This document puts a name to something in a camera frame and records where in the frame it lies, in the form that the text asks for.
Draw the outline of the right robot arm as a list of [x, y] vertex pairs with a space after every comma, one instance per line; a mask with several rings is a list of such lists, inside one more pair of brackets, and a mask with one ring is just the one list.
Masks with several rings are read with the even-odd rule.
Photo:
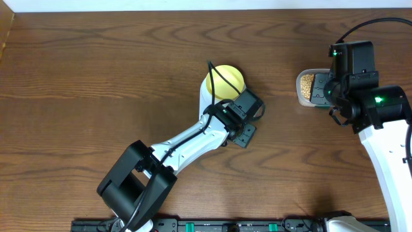
[[372, 161], [392, 231], [411, 231], [411, 107], [403, 89], [380, 86], [370, 41], [335, 43], [332, 67], [316, 74], [310, 101], [351, 126]]

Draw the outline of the clear plastic container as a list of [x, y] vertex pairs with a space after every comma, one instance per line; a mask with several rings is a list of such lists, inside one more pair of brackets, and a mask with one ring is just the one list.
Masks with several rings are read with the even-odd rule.
[[302, 106], [329, 108], [331, 102], [324, 96], [324, 87], [329, 80], [329, 69], [308, 69], [296, 79], [298, 101]]

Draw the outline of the white digital kitchen scale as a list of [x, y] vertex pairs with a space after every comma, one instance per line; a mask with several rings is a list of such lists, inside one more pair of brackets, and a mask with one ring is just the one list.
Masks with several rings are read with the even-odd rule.
[[[226, 77], [226, 80], [233, 85], [239, 92], [245, 90], [246, 85], [242, 76]], [[223, 99], [235, 100], [239, 93], [227, 84], [221, 77], [214, 77], [215, 103]], [[212, 103], [212, 89], [210, 77], [206, 76], [200, 87], [200, 109], [199, 117], [203, 115], [204, 110]]]

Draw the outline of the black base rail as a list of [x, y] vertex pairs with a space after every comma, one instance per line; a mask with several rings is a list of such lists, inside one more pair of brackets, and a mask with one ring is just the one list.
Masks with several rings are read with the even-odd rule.
[[185, 220], [155, 217], [140, 231], [155, 232], [271, 232], [271, 231], [391, 231], [388, 220], [357, 220], [347, 211], [335, 211], [320, 217], [289, 215], [275, 220]]

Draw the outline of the yellow bowl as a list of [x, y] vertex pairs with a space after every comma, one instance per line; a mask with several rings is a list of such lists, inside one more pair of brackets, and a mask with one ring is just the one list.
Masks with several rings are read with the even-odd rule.
[[219, 65], [212, 69], [215, 89], [215, 101], [236, 99], [246, 88], [242, 73], [235, 67]]

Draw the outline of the green tape label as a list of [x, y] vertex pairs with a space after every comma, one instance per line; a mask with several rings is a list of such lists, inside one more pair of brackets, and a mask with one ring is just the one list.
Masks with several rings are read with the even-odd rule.
[[316, 106], [316, 108], [322, 109], [322, 110], [329, 110], [330, 106]]

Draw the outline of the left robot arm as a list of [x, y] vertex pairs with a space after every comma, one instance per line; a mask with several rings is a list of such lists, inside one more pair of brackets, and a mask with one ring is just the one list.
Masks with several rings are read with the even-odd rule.
[[265, 113], [263, 101], [249, 89], [234, 100], [213, 100], [199, 121], [179, 135], [146, 146], [130, 144], [116, 161], [97, 193], [123, 223], [121, 231], [150, 231], [177, 174], [203, 154], [229, 141], [246, 148]]

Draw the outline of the soybeans in container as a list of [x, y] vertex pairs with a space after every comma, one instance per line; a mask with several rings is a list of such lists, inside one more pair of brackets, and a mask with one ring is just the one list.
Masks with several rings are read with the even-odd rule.
[[301, 94], [306, 100], [310, 100], [314, 74], [305, 74], [300, 79]]

